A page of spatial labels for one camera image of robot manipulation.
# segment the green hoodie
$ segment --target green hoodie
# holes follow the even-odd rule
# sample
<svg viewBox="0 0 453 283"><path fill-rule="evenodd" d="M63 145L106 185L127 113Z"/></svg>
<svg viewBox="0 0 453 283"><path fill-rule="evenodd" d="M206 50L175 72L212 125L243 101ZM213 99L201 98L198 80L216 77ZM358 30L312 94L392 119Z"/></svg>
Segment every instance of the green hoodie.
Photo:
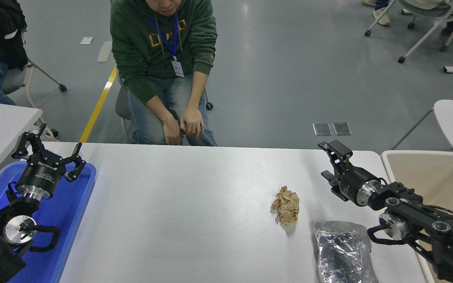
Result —
<svg viewBox="0 0 453 283"><path fill-rule="evenodd" d="M211 0L181 0L177 13L181 39L178 39L176 57L184 74L198 71L209 75L217 38ZM115 0L111 7L113 56L120 77L144 104L157 95L147 75L161 79L176 77L171 52L162 43L150 18L156 18L158 28L172 46L174 15L158 14L145 0Z"/></svg>

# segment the metal floor plate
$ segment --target metal floor plate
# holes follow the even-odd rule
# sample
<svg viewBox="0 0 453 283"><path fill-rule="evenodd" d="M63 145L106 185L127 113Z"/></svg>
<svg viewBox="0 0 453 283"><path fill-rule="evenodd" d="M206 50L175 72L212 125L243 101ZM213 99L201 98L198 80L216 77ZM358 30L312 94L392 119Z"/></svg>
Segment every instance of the metal floor plate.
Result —
<svg viewBox="0 0 453 283"><path fill-rule="evenodd" d="M349 123L333 123L333 129L335 129L337 136L350 136L352 134Z"/></svg>
<svg viewBox="0 0 453 283"><path fill-rule="evenodd" d="M330 125L328 123L312 123L316 136L331 136Z"/></svg>

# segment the id badge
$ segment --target id badge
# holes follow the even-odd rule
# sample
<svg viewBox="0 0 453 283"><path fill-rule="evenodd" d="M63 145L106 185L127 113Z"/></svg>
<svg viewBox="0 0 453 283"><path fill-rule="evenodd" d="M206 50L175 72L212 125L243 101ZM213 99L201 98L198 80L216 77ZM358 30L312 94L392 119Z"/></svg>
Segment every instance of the id badge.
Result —
<svg viewBox="0 0 453 283"><path fill-rule="evenodd" d="M178 77L185 77L183 74L183 68L181 68L181 63L178 61L172 61L172 67L174 68L174 72Z"/></svg>

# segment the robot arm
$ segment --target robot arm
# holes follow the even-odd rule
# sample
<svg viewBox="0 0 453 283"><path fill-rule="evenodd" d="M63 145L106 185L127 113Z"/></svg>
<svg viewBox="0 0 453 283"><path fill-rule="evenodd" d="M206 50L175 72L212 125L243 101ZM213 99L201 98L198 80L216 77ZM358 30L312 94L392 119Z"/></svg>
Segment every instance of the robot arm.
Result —
<svg viewBox="0 0 453 283"><path fill-rule="evenodd" d="M12 154L15 159L27 156L27 143L33 151L18 181L8 184L8 206L0 209L0 283L9 281L25 267L21 257L27 251L46 252L55 247L61 231L54 226L37 224L32 218L33 213L39 210L42 199L53 197L62 176L67 181L74 181L86 163L79 156L81 143L65 159L46 150L40 139L45 126L41 125L38 134L24 132ZM75 168L66 172L65 165L71 162L75 163ZM53 233L50 244L46 247L33 246L32 238L36 233Z"/></svg>
<svg viewBox="0 0 453 283"><path fill-rule="evenodd" d="M352 151L338 140L318 146L328 154L334 168L334 174L324 171L321 175L335 195L375 211L386 208L379 216L380 225L368 229L371 240L378 244L410 245L433 265L439 279L453 282L453 211L423 204L423 198L414 189L398 182L387 184L384 179L355 167L349 161ZM392 240L376 238L375 233L380 230ZM417 240L430 244L431 251L426 251Z"/></svg>

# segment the black jacket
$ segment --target black jacket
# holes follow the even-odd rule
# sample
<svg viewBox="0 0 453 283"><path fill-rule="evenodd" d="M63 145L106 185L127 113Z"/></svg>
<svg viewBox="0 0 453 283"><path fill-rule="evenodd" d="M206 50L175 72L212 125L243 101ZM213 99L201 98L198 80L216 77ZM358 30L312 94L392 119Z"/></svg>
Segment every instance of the black jacket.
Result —
<svg viewBox="0 0 453 283"><path fill-rule="evenodd" d="M9 68L22 68L27 63L27 55L22 42L22 29L25 29L24 14L16 0L0 0L0 56L5 56ZM5 36L17 32L12 38Z"/></svg>

